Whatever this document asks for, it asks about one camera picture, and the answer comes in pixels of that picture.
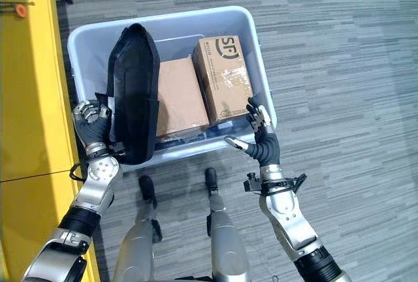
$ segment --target robot leg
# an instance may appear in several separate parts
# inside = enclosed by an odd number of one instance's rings
[[[210,195],[212,273],[216,282],[249,282],[249,263],[244,244],[219,194]]]

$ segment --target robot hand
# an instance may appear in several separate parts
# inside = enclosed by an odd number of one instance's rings
[[[266,108],[255,97],[249,98],[248,102],[250,104],[247,104],[249,112],[247,120],[253,127],[256,144],[244,142],[233,136],[226,136],[225,141],[258,160],[260,167],[278,165],[280,163],[280,147],[270,116]]]
[[[78,138],[89,158],[106,153],[112,111],[99,101],[82,101],[72,111],[72,121]]]

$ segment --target cardboard box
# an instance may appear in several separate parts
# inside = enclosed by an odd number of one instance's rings
[[[211,124],[247,114],[253,91],[238,36],[200,39],[193,64]]]
[[[164,140],[193,136],[209,125],[190,56],[160,64],[158,100],[157,136]]]

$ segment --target black cable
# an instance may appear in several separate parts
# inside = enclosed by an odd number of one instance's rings
[[[87,178],[80,178],[74,174],[74,171],[77,170],[78,167],[89,165],[91,161],[97,161],[97,160],[104,159],[107,157],[121,156],[121,155],[123,155],[123,153],[107,153],[106,155],[102,155],[100,157],[96,157],[88,161],[80,161],[79,163],[76,163],[71,167],[70,174],[69,174],[70,179],[75,180],[75,181],[81,181],[84,183],[87,180]]]

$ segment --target gray carpet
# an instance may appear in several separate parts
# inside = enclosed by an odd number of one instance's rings
[[[418,279],[418,0],[74,0],[59,5],[69,31],[107,20],[241,5],[257,26],[278,115],[286,176],[307,173],[306,218],[354,281]],[[70,64],[66,60],[74,100]],[[141,205],[137,176],[155,181],[163,242],[155,278],[209,275],[208,200],[213,166],[244,239],[253,282],[302,281],[257,197],[243,191],[257,164],[224,149],[126,174],[95,234],[102,281]]]

